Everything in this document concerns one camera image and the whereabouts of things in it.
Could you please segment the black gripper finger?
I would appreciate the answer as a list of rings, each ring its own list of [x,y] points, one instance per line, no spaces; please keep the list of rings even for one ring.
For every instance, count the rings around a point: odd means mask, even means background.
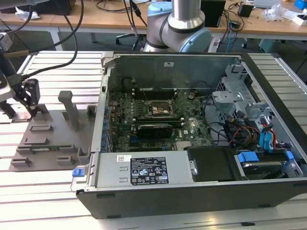
[[[14,117],[14,109],[11,107],[7,101],[3,101],[0,103],[1,110],[8,116],[9,119]]]
[[[31,117],[37,114],[37,108],[40,99],[39,82],[37,79],[25,80],[21,83],[16,93],[16,101],[21,103],[28,111]]]

